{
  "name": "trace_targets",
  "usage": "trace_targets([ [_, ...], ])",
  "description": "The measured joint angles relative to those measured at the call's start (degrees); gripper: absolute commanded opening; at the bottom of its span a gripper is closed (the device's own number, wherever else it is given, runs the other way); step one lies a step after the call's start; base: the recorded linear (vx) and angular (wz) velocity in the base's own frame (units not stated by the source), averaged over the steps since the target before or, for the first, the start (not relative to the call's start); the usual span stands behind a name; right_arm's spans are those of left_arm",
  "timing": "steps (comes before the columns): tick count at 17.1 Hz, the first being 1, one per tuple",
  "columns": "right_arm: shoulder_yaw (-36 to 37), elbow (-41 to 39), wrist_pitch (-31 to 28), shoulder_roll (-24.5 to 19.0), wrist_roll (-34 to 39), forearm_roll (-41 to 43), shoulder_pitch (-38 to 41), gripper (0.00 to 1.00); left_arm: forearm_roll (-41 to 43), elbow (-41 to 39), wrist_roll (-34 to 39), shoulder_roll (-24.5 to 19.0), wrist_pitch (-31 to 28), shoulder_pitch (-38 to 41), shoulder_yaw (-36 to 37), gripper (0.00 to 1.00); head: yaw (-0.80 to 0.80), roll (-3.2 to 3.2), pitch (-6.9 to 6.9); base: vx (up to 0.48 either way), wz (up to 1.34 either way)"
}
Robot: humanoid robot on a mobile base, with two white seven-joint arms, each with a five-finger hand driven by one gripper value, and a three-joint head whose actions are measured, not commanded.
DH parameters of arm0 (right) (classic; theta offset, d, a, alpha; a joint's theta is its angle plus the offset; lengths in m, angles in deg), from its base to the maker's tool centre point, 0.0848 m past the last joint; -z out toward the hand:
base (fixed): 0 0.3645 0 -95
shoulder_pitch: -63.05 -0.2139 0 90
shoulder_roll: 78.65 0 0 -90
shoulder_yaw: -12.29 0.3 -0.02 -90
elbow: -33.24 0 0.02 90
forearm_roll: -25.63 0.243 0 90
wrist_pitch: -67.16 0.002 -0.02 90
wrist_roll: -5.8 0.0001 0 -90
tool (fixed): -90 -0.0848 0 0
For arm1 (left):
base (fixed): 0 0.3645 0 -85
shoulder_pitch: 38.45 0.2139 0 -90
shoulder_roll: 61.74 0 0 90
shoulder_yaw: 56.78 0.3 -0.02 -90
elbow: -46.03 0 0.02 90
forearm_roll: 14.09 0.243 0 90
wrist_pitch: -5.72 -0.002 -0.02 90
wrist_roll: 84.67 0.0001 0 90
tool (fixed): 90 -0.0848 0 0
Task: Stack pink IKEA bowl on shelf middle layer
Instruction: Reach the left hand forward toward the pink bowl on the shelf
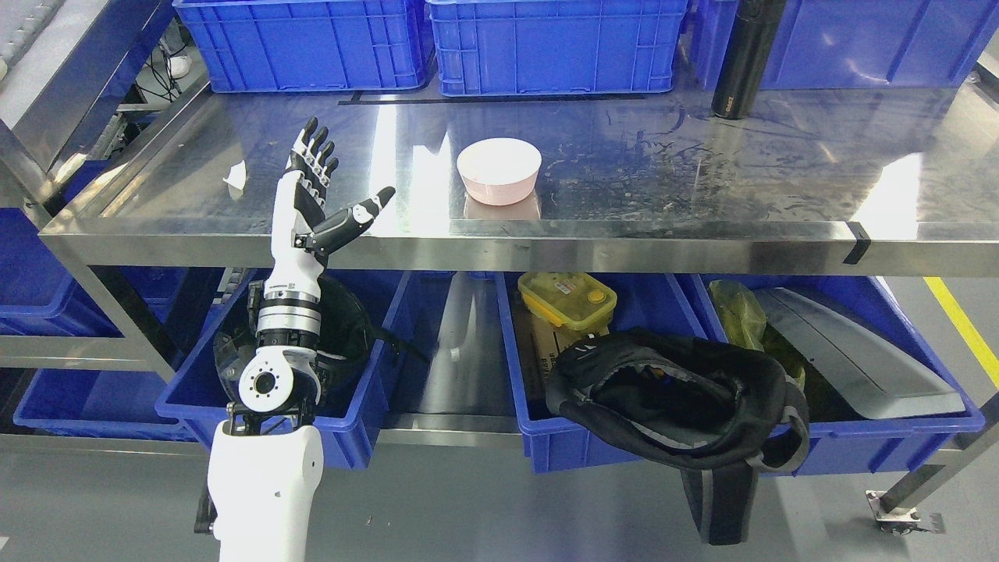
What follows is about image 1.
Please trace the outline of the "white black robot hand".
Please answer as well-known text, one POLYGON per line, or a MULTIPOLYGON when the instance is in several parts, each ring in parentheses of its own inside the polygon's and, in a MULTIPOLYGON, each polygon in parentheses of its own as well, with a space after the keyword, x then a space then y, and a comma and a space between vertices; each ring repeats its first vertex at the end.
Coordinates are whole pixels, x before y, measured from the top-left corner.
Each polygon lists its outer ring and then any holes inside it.
POLYGON ((329 131, 311 117, 297 133, 277 184, 270 249, 274 267, 265 287, 318 295, 329 256, 360 238, 396 194, 382 188, 364 201, 325 213, 338 158, 329 131))

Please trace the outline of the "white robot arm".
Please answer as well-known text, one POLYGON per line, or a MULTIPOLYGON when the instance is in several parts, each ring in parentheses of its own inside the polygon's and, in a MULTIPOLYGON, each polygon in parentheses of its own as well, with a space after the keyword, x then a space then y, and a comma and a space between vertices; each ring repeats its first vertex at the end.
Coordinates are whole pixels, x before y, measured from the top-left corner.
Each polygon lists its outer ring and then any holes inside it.
POLYGON ((219 544, 221 561, 302 561, 324 450, 314 425, 320 400, 315 346, 271 343, 270 320, 310 321, 318 333, 318 298, 247 286, 247 320, 218 338, 215 367, 229 393, 209 455, 202 521, 197 530, 219 544), (298 316, 293 306, 302 304, 298 316))

